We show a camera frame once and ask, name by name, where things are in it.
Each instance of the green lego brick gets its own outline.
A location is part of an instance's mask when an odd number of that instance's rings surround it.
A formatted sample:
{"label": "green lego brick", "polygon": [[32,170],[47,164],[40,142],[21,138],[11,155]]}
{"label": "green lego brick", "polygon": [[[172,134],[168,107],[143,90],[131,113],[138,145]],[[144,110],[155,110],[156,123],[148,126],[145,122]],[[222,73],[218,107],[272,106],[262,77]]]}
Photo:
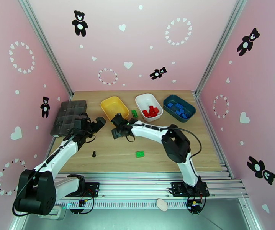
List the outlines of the green lego brick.
{"label": "green lego brick", "polygon": [[144,151],[137,151],[135,154],[137,158],[144,157]]}
{"label": "green lego brick", "polygon": [[131,112],[132,112],[132,115],[133,115],[134,118],[138,118],[138,117],[137,117],[138,114],[137,114],[136,110],[131,110]]}

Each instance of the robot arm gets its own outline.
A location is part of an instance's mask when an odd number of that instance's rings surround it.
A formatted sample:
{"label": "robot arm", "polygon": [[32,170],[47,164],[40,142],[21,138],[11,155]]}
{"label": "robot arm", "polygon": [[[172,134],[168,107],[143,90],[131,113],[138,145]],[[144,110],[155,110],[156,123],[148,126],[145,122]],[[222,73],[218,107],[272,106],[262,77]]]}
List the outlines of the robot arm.
{"label": "robot arm", "polygon": [[85,143],[86,138],[92,138],[106,123],[104,118],[96,118],[91,122],[86,113],[74,121],[74,128],[64,138],[60,146],[41,164],[33,170],[24,170],[18,183],[18,194],[13,203],[12,211],[47,215],[54,204],[68,194],[84,190],[84,178],[69,175],[67,178],[54,183],[54,179],[64,164]]}
{"label": "robot arm", "polygon": [[144,137],[163,145],[167,156],[178,164],[184,186],[189,196],[209,196],[206,183],[197,174],[191,157],[190,141],[176,125],[154,126],[135,119],[126,120],[121,114],[111,121],[116,128],[112,130],[114,139],[119,137]]}

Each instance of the dark teal container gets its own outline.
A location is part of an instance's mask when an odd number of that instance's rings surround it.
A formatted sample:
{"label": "dark teal container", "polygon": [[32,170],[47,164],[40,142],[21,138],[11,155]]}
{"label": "dark teal container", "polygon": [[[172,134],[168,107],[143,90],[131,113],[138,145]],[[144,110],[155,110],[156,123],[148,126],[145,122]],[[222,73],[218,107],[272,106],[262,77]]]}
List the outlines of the dark teal container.
{"label": "dark teal container", "polygon": [[[171,108],[167,107],[167,104],[169,102],[171,102],[173,104],[173,106]],[[188,117],[187,119],[185,119],[175,113],[176,109],[179,110],[179,108],[175,107],[176,103],[179,103],[183,106],[184,114],[186,114]],[[170,95],[169,97],[167,97],[163,101],[163,109],[180,122],[187,122],[196,113],[196,109],[194,106],[192,106],[185,100],[181,99],[177,95]]]}

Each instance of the wooden table surface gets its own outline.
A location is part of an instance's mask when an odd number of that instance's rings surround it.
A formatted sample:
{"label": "wooden table surface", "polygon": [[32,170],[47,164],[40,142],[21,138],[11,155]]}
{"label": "wooden table surface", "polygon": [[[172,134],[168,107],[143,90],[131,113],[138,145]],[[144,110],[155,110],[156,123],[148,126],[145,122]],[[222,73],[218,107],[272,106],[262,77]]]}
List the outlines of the wooden table surface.
{"label": "wooden table surface", "polygon": [[[92,121],[98,116],[106,119],[106,125],[96,134],[95,141],[85,143],[81,149],[73,155],[64,165],[62,173],[108,173],[108,172],[178,172],[177,164],[171,161],[163,146],[155,141],[136,137],[135,142],[130,143],[126,138],[113,139],[111,130],[113,124],[109,122],[100,107],[101,101],[110,97],[118,96],[130,111],[129,119],[133,118],[131,110],[135,109],[139,115],[138,119],[144,121],[138,110],[135,97],[144,93],[152,93],[163,107],[163,100],[171,94],[178,95],[196,108],[195,115],[186,123],[181,123],[169,113],[164,111],[163,115],[152,125],[169,126],[176,124],[180,128],[192,131],[202,143],[202,151],[193,157],[193,163],[197,171],[221,171],[221,166],[209,138],[207,129],[190,91],[98,91],[98,92],[75,92],[72,100],[86,100],[89,117]],[[199,150],[199,144],[190,134],[184,134],[191,141],[192,154]],[[63,138],[56,138],[52,151],[62,142]],[[144,151],[145,156],[136,158],[136,151]]]}

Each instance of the white container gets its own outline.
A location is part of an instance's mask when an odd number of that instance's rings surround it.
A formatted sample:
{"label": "white container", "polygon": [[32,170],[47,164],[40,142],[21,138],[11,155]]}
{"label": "white container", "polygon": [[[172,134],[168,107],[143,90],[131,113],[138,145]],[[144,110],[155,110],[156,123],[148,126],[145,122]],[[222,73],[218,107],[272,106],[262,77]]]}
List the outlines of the white container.
{"label": "white container", "polygon": [[[136,102],[136,105],[139,108],[144,120],[147,121],[147,122],[152,122],[154,120],[157,120],[163,114],[163,109],[162,109],[161,105],[159,104],[157,99],[154,97],[154,95],[152,95],[150,93],[145,93],[145,94],[137,96],[135,98],[135,102]],[[154,108],[157,107],[159,109],[159,113],[155,117],[148,118],[143,114],[142,111],[147,110],[147,112],[149,112],[149,106],[151,106],[151,105]]]}

